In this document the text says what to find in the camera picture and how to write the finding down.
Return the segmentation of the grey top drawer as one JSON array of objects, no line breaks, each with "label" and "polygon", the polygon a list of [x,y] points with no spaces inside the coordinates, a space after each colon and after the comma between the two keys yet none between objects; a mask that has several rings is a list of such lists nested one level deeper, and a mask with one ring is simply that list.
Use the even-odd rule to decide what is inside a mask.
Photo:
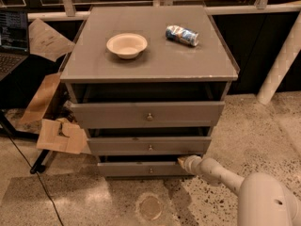
[{"label": "grey top drawer", "polygon": [[215,126],[224,102],[72,104],[86,129]]}]

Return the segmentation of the blue crushed soda can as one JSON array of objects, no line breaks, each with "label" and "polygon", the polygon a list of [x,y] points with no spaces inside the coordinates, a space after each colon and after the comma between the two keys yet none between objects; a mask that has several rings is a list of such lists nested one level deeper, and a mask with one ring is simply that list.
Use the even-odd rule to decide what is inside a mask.
[{"label": "blue crushed soda can", "polygon": [[166,38],[188,46],[198,45],[198,32],[178,25],[169,25],[166,28]]}]

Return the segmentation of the grey drawer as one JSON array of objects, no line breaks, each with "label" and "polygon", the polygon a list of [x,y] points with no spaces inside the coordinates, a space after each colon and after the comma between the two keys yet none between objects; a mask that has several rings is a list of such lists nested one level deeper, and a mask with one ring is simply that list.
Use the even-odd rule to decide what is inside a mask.
[{"label": "grey drawer", "polygon": [[215,126],[224,102],[72,104],[86,129]]},{"label": "grey drawer", "polygon": [[105,177],[167,177],[188,176],[176,162],[117,162],[99,163],[98,169]]},{"label": "grey drawer", "polygon": [[99,137],[87,140],[97,155],[159,155],[205,153],[210,137]]}]

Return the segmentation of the tall cardboard flap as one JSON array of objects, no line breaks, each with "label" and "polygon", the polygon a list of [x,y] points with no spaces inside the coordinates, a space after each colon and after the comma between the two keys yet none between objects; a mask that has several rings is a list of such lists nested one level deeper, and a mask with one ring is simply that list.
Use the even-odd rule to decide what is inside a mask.
[{"label": "tall cardboard flap", "polygon": [[40,87],[21,117],[20,124],[40,121],[44,117],[55,96],[59,83],[60,73],[52,73],[44,77]]}]

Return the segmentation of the black open laptop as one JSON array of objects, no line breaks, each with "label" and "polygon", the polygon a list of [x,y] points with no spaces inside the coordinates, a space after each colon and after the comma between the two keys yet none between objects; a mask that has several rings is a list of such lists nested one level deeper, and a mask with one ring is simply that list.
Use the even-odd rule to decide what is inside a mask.
[{"label": "black open laptop", "polygon": [[29,56],[27,13],[0,10],[0,81],[12,73]]}]

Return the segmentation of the white railing bar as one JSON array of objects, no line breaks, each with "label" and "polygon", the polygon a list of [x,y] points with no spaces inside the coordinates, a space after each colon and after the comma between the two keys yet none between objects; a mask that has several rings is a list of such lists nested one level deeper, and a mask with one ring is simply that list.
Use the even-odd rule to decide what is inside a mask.
[{"label": "white railing bar", "polygon": [[[256,13],[278,13],[295,12],[301,10],[301,1],[290,3],[267,5],[265,8],[256,6],[226,6],[226,7],[206,7],[208,15],[231,15],[231,14],[256,14]],[[79,21],[85,20],[89,16],[89,11],[76,11],[74,16],[67,16],[65,12],[31,12],[27,14],[29,22],[41,19],[46,22],[58,21]]]}]

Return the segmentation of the grey drawer cabinet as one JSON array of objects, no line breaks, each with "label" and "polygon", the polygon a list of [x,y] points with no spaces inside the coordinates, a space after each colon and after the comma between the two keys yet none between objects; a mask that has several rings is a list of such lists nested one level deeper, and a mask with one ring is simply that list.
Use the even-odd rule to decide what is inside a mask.
[{"label": "grey drawer cabinet", "polygon": [[[193,47],[167,39],[169,25],[198,32],[198,45]],[[147,48],[136,58],[119,58],[106,48],[106,43],[122,33],[143,36]],[[71,104],[224,102],[238,73],[239,67],[227,44],[202,6],[95,7],[61,81],[69,91]],[[82,129],[87,139],[211,137],[214,126]],[[98,164],[178,163],[181,155],[204,154],[97,155],[89,146],[87,150],[97,157]]]}]

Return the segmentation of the grey middle drawer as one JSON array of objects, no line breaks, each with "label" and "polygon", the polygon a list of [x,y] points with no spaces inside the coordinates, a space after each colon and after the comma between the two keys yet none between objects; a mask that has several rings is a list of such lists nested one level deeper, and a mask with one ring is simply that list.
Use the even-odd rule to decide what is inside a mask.
[{"label": "grey middle drawer", "polygon": [[205,153],[210,137],[99,137],[87,140],[97,155],[159,155]]}]

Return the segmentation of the grey bottom drawer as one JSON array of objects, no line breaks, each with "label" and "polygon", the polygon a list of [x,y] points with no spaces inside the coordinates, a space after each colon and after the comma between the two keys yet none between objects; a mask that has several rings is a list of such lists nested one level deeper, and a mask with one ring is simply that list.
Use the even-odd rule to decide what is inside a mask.
[{"label": "grey bottom drawer", "polygon": [[98,169],[105,177],[167,177],[188,176],[176,162],[117,162],[99,163]]}]

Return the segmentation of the low cardboard box flap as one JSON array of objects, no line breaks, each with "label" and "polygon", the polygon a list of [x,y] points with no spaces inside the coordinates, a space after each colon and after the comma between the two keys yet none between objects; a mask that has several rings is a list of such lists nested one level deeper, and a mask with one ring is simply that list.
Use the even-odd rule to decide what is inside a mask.
[{"label": "low cardboard box flap", "polygon": [[51,121],[41,121],[38,149],[79,154],[87,146],[87,136],[78,124]]}]

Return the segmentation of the white diagonal post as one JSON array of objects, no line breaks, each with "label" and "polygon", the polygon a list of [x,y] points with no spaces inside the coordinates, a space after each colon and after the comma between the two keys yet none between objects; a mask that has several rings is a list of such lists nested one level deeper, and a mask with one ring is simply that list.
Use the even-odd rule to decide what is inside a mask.
[{"label": "white diagonal post", "polygon": [[290,32],[284,41],[272,68],[267,74],[257,100],[267,105],[276,93],[280,83],[293,65],[294,60],[301,50],[301,12],[298,14]]}]

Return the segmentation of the black table leg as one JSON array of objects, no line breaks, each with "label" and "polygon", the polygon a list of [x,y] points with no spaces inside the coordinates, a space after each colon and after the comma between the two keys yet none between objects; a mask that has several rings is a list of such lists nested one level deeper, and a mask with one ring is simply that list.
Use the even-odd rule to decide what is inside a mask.
[{"label": "black table leg", "polygon": [[[6,118],[4,112],[0,110],[0,135],[8,136],[10,138],[27,139],[32,141],[38,141],[38,135],[29,132],[18,131]],[[44,172],[46,166],[43,164],[49,150],[42,150],[35,163],[31,166],[30,173]]]}]

